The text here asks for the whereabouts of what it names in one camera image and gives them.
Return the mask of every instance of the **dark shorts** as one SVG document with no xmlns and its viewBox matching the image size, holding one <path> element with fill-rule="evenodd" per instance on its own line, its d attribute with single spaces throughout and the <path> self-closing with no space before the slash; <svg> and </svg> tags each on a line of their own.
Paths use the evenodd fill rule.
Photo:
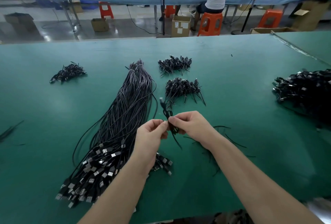
<svg viewBox="0 0 331 224">
<path fill-rule="evenodd" d="M 197 6 L 197 12 L 202 14 L 202 13 L 221 13 L 222 11 L 224 10 L 223 9 L 219 9 L 219 10 L 213 10 L 213 9 L 209 9 L 206 7 L 206 2 L 203 2 L 202 4 L 198 5 Z"/>
</svg>

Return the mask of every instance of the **green tabletop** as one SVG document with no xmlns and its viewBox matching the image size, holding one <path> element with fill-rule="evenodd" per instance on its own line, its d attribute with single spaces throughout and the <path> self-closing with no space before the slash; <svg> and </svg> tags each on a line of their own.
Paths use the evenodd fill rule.
<svg viewBox="0 0 331 224">
<path fill-rule="evenodd" d="M 276 35 L 331 65 L 331 31 L 276 33 Z"/>
<path fill-rule="evenodd" d="M 141 58 L 157 83 L 155 96 L 163 96 L 166 81 L 180 76 L 160 77 L 157 61 L 170 54 L 192 58 L 183 78 L 198 78 L 207 104 L 179 100 L 174 114 L 198 110 L 212 125 L 231 127 L 229 137 L 247 146 L 242 151 L 255 155 L 250 159 L 297 199 L 331 194 L 331 146 L 325 135 L 314 122 L 278 105 L 271 92 L 277 76 L 327 66 L 271 35 L 0 45 L 0 54 L 0 132 L 25 120 L 0 143 L 3 224 L 75 224 L 81 218 L 90 204 L 69 209 L 68 201 L 54 199 L 73 170 L 78 139 L 108 109 L 129 63 Z M 88 76 L 49 84 L 70 61 L 79 62 Z M 156 118 L 165 119 L 160 107 Z M 224 175 L 213 177 L 215 166 L 204 150 L 190 139 L 178 136 L 178 141 L 183 150 L 172 137 L 162 141 L 160 152 L 173 161 L 173 174 L 151 173 L 131 223 L 242 207 Z"/>
</svg>

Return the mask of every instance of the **hand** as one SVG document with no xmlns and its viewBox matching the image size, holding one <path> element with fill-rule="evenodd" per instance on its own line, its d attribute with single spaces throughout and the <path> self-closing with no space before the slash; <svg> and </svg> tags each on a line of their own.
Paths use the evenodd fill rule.
<svg viewBox="0 0 331 224">
<path fill-rule="evenodd" d="M 167 121 L 151 119 L 137 130 L 132 156 L 141 162 L 147 174 L 154 166 L 161 139 L 168 137 L 167 128 Z"/>
<path fill-rule="evenodd" d="M 169 117 L 169 123 L 179 128 L 180 134 L 187 133 L 192 139 L 200 142 L 201 145 L 210 150 L 212 142 L 219 133 L 209 122 L 197 111 L 179 113 Z"/>
</svg>

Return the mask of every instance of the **forearm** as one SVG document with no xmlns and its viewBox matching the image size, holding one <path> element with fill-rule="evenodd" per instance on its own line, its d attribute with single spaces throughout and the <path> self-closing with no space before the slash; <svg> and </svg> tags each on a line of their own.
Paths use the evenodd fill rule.
<svg viewBox="0 0 331 224">
<path fill-rule="evenodd" d="M 214 138 L 210 151 L 255 224 L 322 223 L 230 141 Z"/>
<path fill-rule="evenodd" d="M 131 157 L 78 224 L 129 223 L 146 178 L 144 169 Z"/>
</svg>

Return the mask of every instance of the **person's right hand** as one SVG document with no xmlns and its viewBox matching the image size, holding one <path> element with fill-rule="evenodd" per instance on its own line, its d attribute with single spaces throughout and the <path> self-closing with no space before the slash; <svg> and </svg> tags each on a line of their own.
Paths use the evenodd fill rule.
<svg viewBox="0 0 331 224">
<path fill-rule="evenodd" d="M 219 135 L 198 111 L 179 113 L 169 117 L 168 122 L 178 127 L 180 134 L 187 133 L 188 136 L 200 142 L 208 150 L 211 149 L 212 142 Z"/>
</svg>

